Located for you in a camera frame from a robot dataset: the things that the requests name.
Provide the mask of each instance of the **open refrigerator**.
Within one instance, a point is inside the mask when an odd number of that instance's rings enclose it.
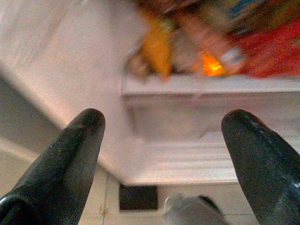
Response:
[[[60,17],[49,10],[38,15],[59,21],[37,26],[45,30],[36,40],[46,41],[30,57],[27,48],[17,52],[18,61],[2,55],[1,76],[60,128],[85,108],[100,110],[107,125],[98,162],[123,184],[237,182],[220,130],[222,117],[236,108],[300,151],[300,77],[172,76],[168,83],[157,77],[142,83],[123,73],[128,51],[145,32],[134,2],[63,2]],[[28,7],[23,16],[38,13]],[[26,34],[38,32],[25,25],[19,24]],[[19,33],[12,37],[22,40]],[[19,43],[35,43],[29,40]]]

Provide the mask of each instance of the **tiled floor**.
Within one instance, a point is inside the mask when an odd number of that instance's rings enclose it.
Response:
[[[163,204],[174,194],[208,195],[233,225],[259,225],[238,184],[158,187],[158,211],[119,212],[119,182],[100,167],[85,206],[80,225],[162,225]]]

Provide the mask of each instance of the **white object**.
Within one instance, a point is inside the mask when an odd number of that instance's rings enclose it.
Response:
[[[164,211],[165,225],[229,225],[222,215],[198,197],[173,195],[166,199]]]
[[[1,0],[0,60],[20,67],[37,59],[68,10],[82,0]]]
[[[143,84],[122,74],[145,30],[135,5],[90,0],[84,8],[68,10],[35,61],[19,68],[5,61],[12,69],[3,76],[61,128],[85,108],[102,111],[99,163],[123,184],[237,182],[220,132],[235,108],[299,150],[299,77],[151,77]]]

